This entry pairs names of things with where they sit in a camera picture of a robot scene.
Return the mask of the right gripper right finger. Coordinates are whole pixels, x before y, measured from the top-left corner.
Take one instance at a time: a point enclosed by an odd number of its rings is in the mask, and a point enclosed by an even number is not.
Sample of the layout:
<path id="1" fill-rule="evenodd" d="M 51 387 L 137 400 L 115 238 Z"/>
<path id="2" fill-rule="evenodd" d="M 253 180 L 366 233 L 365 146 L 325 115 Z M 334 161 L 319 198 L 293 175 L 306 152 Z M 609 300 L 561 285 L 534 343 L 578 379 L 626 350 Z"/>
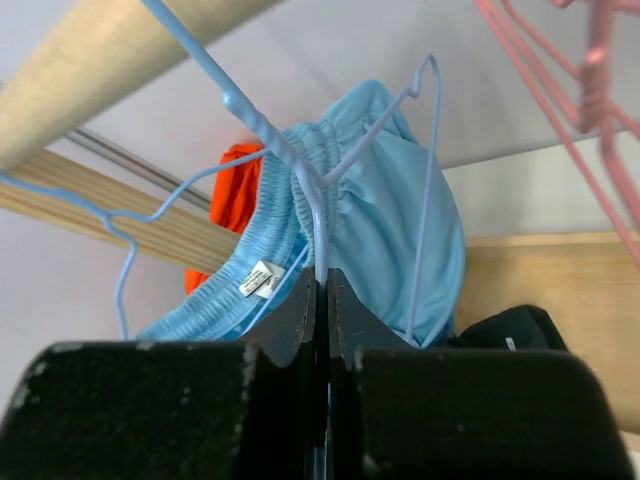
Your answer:
<path id="1" fill-rule="evenodd" d="M 569 351 L 409 346 L 330 273 L 334 479 L 631 479 L 604 391 Z"/>

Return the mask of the dark navy shorts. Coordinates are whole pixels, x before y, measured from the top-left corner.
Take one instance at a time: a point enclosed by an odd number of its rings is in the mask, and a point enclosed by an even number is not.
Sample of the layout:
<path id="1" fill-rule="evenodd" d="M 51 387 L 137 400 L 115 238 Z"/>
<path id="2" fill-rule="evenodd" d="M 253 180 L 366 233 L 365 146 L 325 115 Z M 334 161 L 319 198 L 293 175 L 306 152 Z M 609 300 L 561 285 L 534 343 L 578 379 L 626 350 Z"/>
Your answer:
<path id="1" fill-rule="evenodd" d="M 568 348 L 548 312 L 519 305 L 481 320 L 446 340 L 451 348 L 557 350 Z"/>

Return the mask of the pink hanger orange shorts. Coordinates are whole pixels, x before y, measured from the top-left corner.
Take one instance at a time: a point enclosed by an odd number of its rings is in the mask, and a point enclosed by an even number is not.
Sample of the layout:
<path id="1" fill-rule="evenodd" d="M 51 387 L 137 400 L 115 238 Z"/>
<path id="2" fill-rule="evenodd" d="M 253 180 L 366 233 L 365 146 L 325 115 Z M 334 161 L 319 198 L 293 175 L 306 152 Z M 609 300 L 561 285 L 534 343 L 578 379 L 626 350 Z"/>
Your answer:
<path id="1" fill-rule="evenodd" d="M 638 261 L 639 247 L 637 246 L 636 241 L 632 238 L 631 229 L 625 225 L 624 221 L 616 212 L 608 196 L 604 193 L 601 185 L 595 179 L 592 171 L 587 166 L 582 155 L 570 139 L 570 135 L 562 126 L 562 123 L 558 118 L 559 115 L 563 115 L 569 125 L 581 134 L 597 131 L 600 149 L 599 129 L 594 127 L 584 133 L 579 127 L 581 100 L 580 67 L 585 54 L 579 65 L 575 66 L 571 64 L 551 42 L 549 42 L 520 14 L 517 13 L 512 3 L 509 1 L 502 1 L 499 6 L 495 6 L 492 1 L 477 1 L 475 5 L 488 23 L 494 36 L 509 56 L 511 62 L 517 69 L 536 103 L 550 123 L 561 144 L 564 145 L 566 151 L 569 153 L 573 163 L 578 168 L 600 207 L 610 220 L 620 240 L 626 246 L 633 260 Z M 577 103 L 573 103 L 571 101 L 568 94 L 566 94 L 566 92 L 561 88 L 549 70 L 543 65 L 537 54 L 524 40 L 524 35 L 527 35 L 531 40 L 533 40 L 533 42 L 537 44 L 547 55 L 549 55 L 549 57 L 554 60 L 565 73 L 577 81 L 580 87 L 580 96 Z M 619 123 L 623 127 L 627 128 L 634 136 L 638 136 L 639 123 L 632 120 L 631 117 L 621 109 L 621 107 L 610 100 L 610 97 L 609 101 L 611 102 L 611 106 L 618 112 L 616 117 L 611 118 L 613 129 L 614 124 Z"/>

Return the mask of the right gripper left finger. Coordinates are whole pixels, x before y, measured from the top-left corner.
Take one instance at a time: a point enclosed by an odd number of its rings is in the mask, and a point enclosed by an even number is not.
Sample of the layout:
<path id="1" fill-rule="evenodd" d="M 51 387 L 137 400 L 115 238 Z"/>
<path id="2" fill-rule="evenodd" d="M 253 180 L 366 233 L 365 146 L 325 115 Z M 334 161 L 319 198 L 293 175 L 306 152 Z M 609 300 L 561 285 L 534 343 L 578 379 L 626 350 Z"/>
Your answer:
<path id="1" fill-rule="evenodd" d="M 317 287 L 235 342 L 60 342 L 1 422 L 5 479 L 310 479 Z"/>

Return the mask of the blue hanger light shorts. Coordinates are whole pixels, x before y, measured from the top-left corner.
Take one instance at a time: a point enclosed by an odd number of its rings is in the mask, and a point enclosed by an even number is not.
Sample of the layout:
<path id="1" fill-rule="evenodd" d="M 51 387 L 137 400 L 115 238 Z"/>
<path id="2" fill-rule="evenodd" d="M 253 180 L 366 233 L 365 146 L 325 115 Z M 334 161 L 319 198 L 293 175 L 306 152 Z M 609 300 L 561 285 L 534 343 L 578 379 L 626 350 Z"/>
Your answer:
<path id="1" fill-rule="evenodd" d="M 221 88 L 223 92 L 223 105 L 237 119 L 243 122 L 265 144 L 266 149 L 272 152 L 279 160 L 286 164 L 296 175 L 302 193 L 308 202 L 313 218 L 314 227 L 314 259 L 316 279 L 324 287 L 328 281 L 328 248 L 329 238 L 327 234 L 326 219 L 323 213 L 321 199 L 318 190 L 326 188 L 337 182 L 346 171 L 359 159 L 360 154 L 368 147 L 383 126 L 392 115 L 399 110 L 402 102 L 410 97 L 417 99 L 422 90 L 422 76 L 427 66 L 432 68 L 435 99 L 433 110 L 433 123 L 431 130 L 431 145 L 427 156 L 425 177 L 425 190 L 423 196 L 422 212 L 419 223 L 419 236 L 417 242 L 414 277 L 411 284 L 409 320 L 406 329 L 406 339 L 411 340 L 417 312 L 417 294 L 420 284 L 420 272 L 422 255 L 426 240 L 426 220 L 429 204 L 429 190 L 432 172 L 434 169 L 434 154 L 437 145 L 439 127 L 439 115 L 441 104 L 441 75 L 436 57 L 430 53 L 422 60 L 414 74 L 413 84 L 400 91 L 391 105 L 386 108 L 382 117 L 376 121 L 373 127 L 365 134 L 364 138 L 346 154 L 343 160 L 327 174 L 322 175 L 297 152 L 293 146 L 282 136 L 280 131 L 261 113 L 229 77 L 225 70 L 209 55 L 206 48 L 192 35 L 185 25 L 162 1 L 146 1 L 144 6 L 167 29 L 181 47 L 200 65 L 202 70 Z"/>

